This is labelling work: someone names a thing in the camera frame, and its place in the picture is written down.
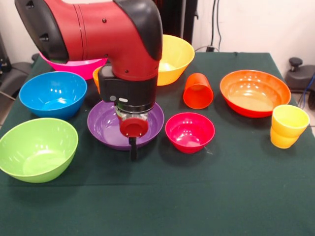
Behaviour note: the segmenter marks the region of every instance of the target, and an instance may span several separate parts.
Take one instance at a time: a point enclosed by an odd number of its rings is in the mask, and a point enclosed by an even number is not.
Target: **magenta bowl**
[[[63,64],[49,61],[41,52],[39,52],[39,54],[48,64],[51,65],[51,67],[54,68],[54,70],[72,72],[80,75],[85,80],[92,79],[93,72],[97,68],[104,66],[107,62],[107,59],[103,58],[94,60],[68,61],[66,64]]]

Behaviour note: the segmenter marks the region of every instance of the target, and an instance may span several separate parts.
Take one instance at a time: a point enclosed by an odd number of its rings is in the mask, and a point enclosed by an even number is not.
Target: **yellow cup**
[[[278,148],[291,147],[310,123],[309,115],[292,105],[277,106],[272,112],[270,139]]]

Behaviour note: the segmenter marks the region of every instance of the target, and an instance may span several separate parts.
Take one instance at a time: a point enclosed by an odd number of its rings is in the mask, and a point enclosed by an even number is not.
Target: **white wall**
[[[107,0],[64,0],[68,3]],[[193,46],[211,41],[213,0],[199,0]],[[284,74],[291,56],[315,64],[315,0],[220,0],[223,52],[270,52]],[[0,0],[0,32],[12,62],[30,61],[37,52],[15,9]]]
[[[0,0],[0,33],[12,63],[31,61],[38,50],[26,31],[14,0]]]
[[[212,4],[213,0],[199,0],[194,48],[210,44]],[[220,50],[270,52],[282,75],[292,56],[315,64],[314,14],[315,0],[220,0]]]

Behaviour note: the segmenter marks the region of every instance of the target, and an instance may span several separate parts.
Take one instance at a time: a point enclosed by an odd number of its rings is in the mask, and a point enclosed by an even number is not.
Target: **knob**
[[[295,71],[300,65],[303,64],[302,59],[300,58],[290,58],[291,71]]]

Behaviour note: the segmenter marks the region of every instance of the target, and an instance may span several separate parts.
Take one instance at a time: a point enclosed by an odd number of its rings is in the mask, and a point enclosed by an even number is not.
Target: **green tablecloth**
[[[139,150],[115,151],[88,131],[87,116],[99,101],[92,80],[79,113],[69,122],[79,133],[73,162],[56,180],[29,184],[0,173],[2,236],[306,236],[315,235],[315,148],[311,129],[290,149],[269,141],[270,118],[233,112],[219,90],[238,69],[280,77],[269,54],[197,53],[172,85],[158,88],[165,120],[193,111],[182,101],[187,76],[204,73],[215,99],[199,112],[216,135],[207,148],[179,153],[162,130]],[[30,78],[51,68],[41,59]],[[36,118],[17,100],[0,130]]]

